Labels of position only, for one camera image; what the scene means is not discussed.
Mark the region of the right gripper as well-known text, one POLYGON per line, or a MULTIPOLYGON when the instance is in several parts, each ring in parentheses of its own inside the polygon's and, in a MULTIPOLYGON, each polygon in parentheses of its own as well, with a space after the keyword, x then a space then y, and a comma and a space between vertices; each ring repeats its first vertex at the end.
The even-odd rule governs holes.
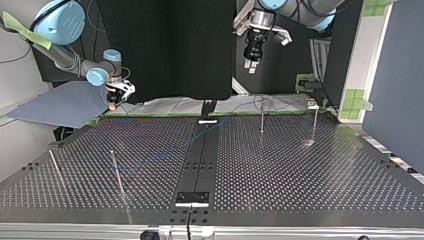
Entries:
POLYGON ((110 111, 116 111, 117 107, 123 101, 123 92, 121 90, 107 91, 106 100, 110 111))

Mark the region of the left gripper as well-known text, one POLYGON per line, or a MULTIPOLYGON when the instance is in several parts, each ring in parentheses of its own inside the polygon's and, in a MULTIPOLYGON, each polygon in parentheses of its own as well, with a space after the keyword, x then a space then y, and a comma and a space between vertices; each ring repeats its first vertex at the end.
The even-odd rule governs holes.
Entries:
POLYGON ((246 47, 243 52, 245 58, 244 68, 249 69, 249 74, 253 75, 263 57, 262 46, 267 40, 268 33, 265 30, 249 29, 245 38, 246 47))

